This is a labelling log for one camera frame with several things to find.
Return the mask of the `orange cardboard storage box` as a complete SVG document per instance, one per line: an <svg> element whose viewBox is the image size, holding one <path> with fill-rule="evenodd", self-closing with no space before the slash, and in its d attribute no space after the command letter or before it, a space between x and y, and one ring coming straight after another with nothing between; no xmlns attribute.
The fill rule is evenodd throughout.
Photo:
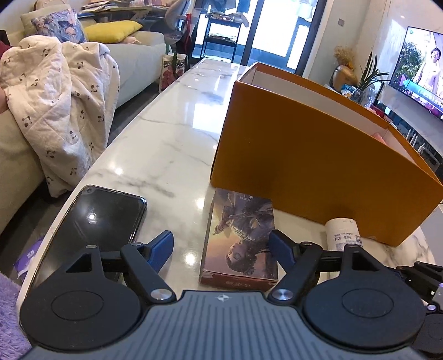
<svg viewBox="0 0 443 360"><path fill-rule="evenodd" d="M316 223L354 219L361 236L393 247L442 200L441 182L391 124L262 63L233 85L210 184Z"/></svg>

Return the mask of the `floral tote bag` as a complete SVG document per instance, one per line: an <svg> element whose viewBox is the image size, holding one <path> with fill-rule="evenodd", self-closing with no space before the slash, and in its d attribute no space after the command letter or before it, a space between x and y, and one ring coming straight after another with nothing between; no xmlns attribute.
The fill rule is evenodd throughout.
<svg viewBox="0 0 443 360"><path fill-rule="evenodd" d="M158 92L162 93L168 86L180 78L187 70L188 56L181 53L167 53L161 57L161 75Z"/></svg>

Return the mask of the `illustrated card box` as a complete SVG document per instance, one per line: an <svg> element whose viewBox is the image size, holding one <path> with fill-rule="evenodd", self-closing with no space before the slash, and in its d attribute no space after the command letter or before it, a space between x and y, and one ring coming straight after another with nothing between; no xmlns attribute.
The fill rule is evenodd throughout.
<svg viewBox="0 0 443 360"><path fill-rule="evenodd" d="M267 292L278 282L268 241L275 229L272 202L217 188L200 266L210 287Z"/></svg>

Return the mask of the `purple fluffy cloth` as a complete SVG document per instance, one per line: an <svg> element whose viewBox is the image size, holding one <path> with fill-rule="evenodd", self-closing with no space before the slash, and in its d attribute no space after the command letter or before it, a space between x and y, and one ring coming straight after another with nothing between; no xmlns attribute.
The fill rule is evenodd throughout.
<svg viewBox="0 0 443 360"><path fill-rule="evenodd" d="M19 359L32 348L20 328L17 315L16 303L20 286L1 274L0 291L0 356L1 359Z"/></svg>

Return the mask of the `yellow pillow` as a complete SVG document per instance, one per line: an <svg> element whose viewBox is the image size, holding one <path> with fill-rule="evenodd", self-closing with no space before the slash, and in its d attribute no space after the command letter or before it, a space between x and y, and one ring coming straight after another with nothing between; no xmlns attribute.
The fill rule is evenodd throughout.
<svg viewBox="0 0 443 360"><path fill-rule="evenodd" d="M97 22L84 28L86 37L91 42L120 43L128 36L142 29L139 22L121 20L115 22Z"/></svg>

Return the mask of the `curved television screen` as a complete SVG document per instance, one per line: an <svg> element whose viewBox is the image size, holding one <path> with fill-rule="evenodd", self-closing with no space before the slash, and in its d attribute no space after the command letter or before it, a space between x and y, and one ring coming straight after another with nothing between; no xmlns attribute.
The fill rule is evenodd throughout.
<svg viewBox="0 0 443 360"><path fill-rule="evenodd" d="M442 118L442 34L409 26L389 86Z"/></svg>

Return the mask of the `white cylindrical tube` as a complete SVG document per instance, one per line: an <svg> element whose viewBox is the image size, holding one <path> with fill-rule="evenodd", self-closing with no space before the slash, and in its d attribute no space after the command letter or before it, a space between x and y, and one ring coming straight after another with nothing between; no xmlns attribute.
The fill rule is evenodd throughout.
<svg viewBox="0 0 443 360"><path fill-rule="evenodd" d="M345 245L363 246L357 223L354 219L338 217L328 220L325 224L327 249L343 251Z"/></svg>

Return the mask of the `brown round vase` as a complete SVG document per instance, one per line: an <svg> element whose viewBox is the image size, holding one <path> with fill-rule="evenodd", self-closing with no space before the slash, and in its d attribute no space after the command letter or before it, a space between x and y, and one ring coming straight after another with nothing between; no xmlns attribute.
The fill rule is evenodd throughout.
<svg viewBox="0 0 443 360"><path fill-rule="evenodd" d="M355 73L349 67L339 65L333 72L330 85L334 90L341 91L344 85L357 87L358 80Z"/></svg>

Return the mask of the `white panda print blanket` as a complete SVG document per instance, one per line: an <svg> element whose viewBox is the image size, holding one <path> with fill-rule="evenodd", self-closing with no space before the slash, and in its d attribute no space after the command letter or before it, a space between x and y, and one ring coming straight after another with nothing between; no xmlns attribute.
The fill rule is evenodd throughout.
<svg viewBox="0 0 443 360"><path fill-rule="evenodd" d="M50 194L73 190L107 148L120 89L108 47L25 37L1 57L1 88Z"/></svg>

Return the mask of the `beige sofa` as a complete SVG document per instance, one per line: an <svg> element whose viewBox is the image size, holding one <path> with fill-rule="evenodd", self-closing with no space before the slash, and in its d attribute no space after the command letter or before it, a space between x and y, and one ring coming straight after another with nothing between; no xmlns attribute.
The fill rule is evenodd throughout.
<svg viewBox="0 0 443 360"><path fill-rule="evenodd" d="M160 77L164 36L136 27L93 41L68 4L24 14L1 46L1 225L41 183L73 190L107 147L113 116Z"/></svg>

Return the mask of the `floral blue pillow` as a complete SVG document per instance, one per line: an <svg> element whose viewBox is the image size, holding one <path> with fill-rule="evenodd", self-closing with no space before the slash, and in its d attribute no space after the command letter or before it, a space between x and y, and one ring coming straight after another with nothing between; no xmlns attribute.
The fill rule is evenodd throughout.
<svg viewBox="0 0 443 360"><path fill-rule="evenodd" d="M74 9L57 11L31 19L38 35L57 37L60 42L84 43L86 35Z"/></svg>

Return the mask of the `potted green plant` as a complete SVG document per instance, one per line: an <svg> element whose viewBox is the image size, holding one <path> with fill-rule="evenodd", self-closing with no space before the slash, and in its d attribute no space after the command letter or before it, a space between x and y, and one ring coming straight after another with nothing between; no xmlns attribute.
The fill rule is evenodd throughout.
<svg viewBox="0 0 443 360"><path fill-rule="evenodd" d="M377 55L369 54L366 62L366 67L363 70L360 81L351 95L353 102L359 103L361 101L364 91L374 83L387 82L385 79L388 76L388 72L381 72L378 69L378 57Z"/></svg>

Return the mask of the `black metal shelf rack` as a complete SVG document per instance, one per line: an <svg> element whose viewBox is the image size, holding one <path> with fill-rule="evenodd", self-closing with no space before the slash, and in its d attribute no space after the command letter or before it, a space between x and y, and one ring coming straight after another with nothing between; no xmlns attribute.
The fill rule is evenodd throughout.
<svg viewBox="0 0 443 360"><path fill-rule="evenodd" d="M222 47L230 47L232 49L231 62L234 61L236 50L238 47L239 35L242 28L242 21L234 15L225 15L217 13L209 13L205 15L207 26L204 32L204 40L200 50L200 59L207 56L207 46L209 44L220 45ZM216 32L212 30L214 25L223 28L236 29L236 35L227 35L226 33Z"/></svg>

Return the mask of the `black smartphone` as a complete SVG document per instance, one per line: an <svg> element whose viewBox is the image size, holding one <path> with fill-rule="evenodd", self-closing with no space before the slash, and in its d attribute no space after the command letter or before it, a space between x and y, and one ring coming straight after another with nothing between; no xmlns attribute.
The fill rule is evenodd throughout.
<svg viewBox="0 0 443 360"><path fill-rule="evenodd" d="M96 245L101 251L118 251L134 242L146 211L147 201L143 197L85 186L46 246L30 288L38 287L88 245Z"/></svg>

